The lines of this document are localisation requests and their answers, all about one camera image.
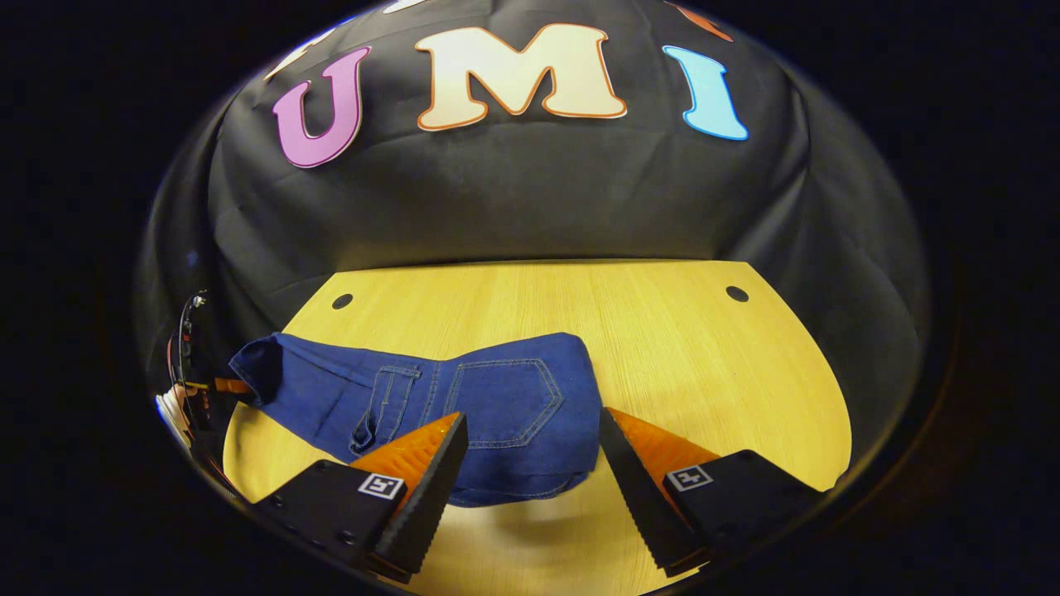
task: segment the hole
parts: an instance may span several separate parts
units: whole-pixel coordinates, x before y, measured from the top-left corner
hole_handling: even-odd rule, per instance
[[[351,532],[350,530],[342,530],[337,534],[335,534],[335,538],[338,539],[338,541],[341,542],[342,544],[346,544],[347,546],[353,546],[354,544],[357,544],[357,538],[353,536],[353,532]]]
[[[726,287],[725,293],[729,295],[729,298],[736,300],[737,302],[746,302],[749,299],[746,292],[735,285]]]
[[[353,295],[352,294],[343,294],[343,295],[339,296],[338,298],[336,298],[334,302],[332,302],[332,308],[337,311],[337,310],[341,309],[342,306],[349,304],[350,302],[353,302]]]

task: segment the stitching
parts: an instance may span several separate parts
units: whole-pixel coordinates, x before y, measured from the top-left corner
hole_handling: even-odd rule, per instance
[[[383,374],[384,368],[379,369],[379,371],[376,373],[376,376],[379,375],[379,374]],[[383,398],[383,403],[379,404],[379,422],[375,425],[375,431],[376,432],[379,431],[379,426],[383,426],[383,424],[385,423],[385,421],[387,419],[386,418],[387,404],[390,403],[390,390],[393,389],[393,387],[394,387],[394,374],[392,372],[390,372],[390,378],[387,380],[387,392],[386,392],[386,397]]]
[[[412,383],[413,382],[414,382],[413,379],[407,379],[406,382],[405,382],[405,396],[402,398],[401,409],[398,410],[398,420],[394,421],[393,428],[391,428],[390,430],[390,434],[387,435],[386,442],[390,442],[390,440],[394,438],[394,433],[398,432],[398,428],[401,426],[402,419],[405,418],[405,409],[408,408],[408,396],[409,396],[409,393],[412,392]]]
[[[379,367],[379,372],[395,372],[398,374],[403,374],[405,376],[411,376],[412,379],[419,379],[422,372],[414,368],[401,368],[400,366],[384,366]]]
[[[356,445],[357,441],[356,437],[357,431],[360,428],[361,424],[364,424],[365,430],[368,431],[369,435],[368,440],[369,441],[372,440],[372,431],[368,427],[367,418],[368,415],[371,414],[372,411],[372,404],[375,403],[375,388],[379,386],[379,374],[383,374],[382,369],[375,373],[375,380],[372,382],[372,395],[368,397],[368,407],[365,408],[365,414],[360,415],[360,420],[357,421],[357,425],[353,427],[353,434],[350,435],[350,452],[355,455],[360,455],[357,451],[354,451],[354,446]]]
[[[430,415],[430,406],[435,405],[435,391],[438,390],[438,371],[441,367],[442,363],[436,362],[434,371],[430,373],[430,390],[427,391],[427,403],[424,404],[423,414],[420,416],[420,426],[427,423],[427,416]]]

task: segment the orange piece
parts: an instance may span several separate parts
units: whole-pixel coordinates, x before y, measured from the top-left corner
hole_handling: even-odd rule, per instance
[[[654,424],[649,424],[643,420],[608,407],[607,411],[618,423],[618,427],[625,435],[625,440],[630,441],[630,446],[640,459],[644,470],[655,480],[655,486],[659,492],[670,503],[674,511],[681,513],[677,505],[670,498],[670,493],[662,487],[667,472],[696,466],[707,461],[718,459],[717,453],[707,451],[700,445],[683,439],[673,433],[668,433]]]
[[[394,511],[396,513],[401,511],[401,508],[408,502],[408,497],[412,495],[412,491],[419,486],[423,473],[427,471],[427,466],[430,466],[430,460],[438,453],[438,448],[442,444],[445,433],[449,431],[458,416],[460,413],[454,411],[445,418],[439,418],[430,424],[420,426],[360,459],[355,459],[350,463],[350,467],[404,479],[408,490],[398,505],[398,509]]]

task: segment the pink letter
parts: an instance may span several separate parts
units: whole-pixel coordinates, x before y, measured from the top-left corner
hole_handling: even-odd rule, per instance
[[[280,127],[280,146],[283,155],[299,168],[316,168],[338,157],[350,146],[360,128],[360,60],[371,52],[361,48],[347,54],[324,69],[323,75],[332,80],[332,105],[335,112],[331,128],[319,137],[305,132],[302,98],[310,90],[306,81],[287,91],[272,107]]]

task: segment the jeans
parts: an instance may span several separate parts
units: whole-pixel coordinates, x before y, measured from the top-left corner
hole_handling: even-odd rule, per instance
[[[469,446],[449,503],[548,498],[596,466],[600,392],[581,338],[554,333],[448,361],[273,333],[229,363],[250,402],[347,463],[453,411]]]

